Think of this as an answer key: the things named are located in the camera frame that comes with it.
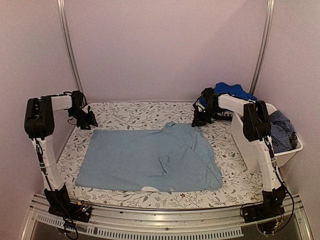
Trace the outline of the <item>blue pleated skirt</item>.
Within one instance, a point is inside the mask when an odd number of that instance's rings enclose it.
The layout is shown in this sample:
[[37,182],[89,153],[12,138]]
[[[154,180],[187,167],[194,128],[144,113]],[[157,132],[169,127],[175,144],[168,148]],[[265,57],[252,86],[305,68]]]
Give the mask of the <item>blue pleated skirt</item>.
[[257,97],[243,90],[240,84],[228,85],[224,82],[219,82],[215,88],[210,87],[215,94],[229,94],[243,100],[257,101]]

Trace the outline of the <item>light blue shirt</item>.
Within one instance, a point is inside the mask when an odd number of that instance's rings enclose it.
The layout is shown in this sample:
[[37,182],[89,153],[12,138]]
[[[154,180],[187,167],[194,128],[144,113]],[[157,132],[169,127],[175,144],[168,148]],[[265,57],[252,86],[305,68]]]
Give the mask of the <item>light blue shirt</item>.
[[214,191],[223,185],[213,148],[198,127],[95,130],[75,184],[115,191]]

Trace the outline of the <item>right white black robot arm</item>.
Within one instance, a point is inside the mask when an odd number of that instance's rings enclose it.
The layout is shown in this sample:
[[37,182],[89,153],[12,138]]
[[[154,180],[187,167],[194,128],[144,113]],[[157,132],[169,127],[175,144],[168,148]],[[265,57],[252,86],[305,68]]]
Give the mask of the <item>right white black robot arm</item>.
[[278,210],[275,200],[286,197],[286,186],[280,178],[277,160],[273,151],[271,124],[266,103],[262,100],[244,100],[227,93],[216,94],[205,88],[192,104],[192,127],[202,127],[217,119],[224,110],[242,116],[242,134],[254,151],[263,179],[263,198],[269,198],[259,206],[262,218],[269,218]]

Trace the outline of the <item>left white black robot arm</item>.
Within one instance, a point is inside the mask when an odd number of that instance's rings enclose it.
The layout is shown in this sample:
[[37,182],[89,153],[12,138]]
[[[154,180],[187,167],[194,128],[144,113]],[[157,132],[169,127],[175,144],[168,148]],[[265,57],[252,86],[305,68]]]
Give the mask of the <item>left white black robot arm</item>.
[[27,100],[24,130],[34,147],[44,182],[44,195],[55,202],[55,209],[63,216],[74,213],[74,205],[63,197],[68,197],[66,185],[58,171],[53,147],[55,130],[54,113],[67,111],[80,130],[97,127],[95,114],[87,105],[85,95],[79,91],[65,91],[62,94],[45,95]]

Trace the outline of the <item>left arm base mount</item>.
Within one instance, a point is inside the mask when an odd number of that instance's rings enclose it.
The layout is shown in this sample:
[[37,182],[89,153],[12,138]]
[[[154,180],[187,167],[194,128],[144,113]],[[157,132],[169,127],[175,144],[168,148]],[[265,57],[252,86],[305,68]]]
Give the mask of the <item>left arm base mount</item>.
[[65,219],[88,223],[92,213],[92,206],[81,200],[71,202],[66,186],[60,190],[44,190],[49,203],[48,213]]

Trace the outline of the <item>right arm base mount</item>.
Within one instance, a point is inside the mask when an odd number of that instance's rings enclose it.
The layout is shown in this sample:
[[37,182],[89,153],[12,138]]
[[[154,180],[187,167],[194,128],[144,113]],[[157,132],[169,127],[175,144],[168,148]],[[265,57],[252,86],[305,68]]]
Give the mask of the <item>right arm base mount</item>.
[[285,213],[283,200],[286,197],[284,188],[273,189],[272,191],[262,191],[262,203],[243,205],[240,210],[240,216],[245,223],[261,221]]

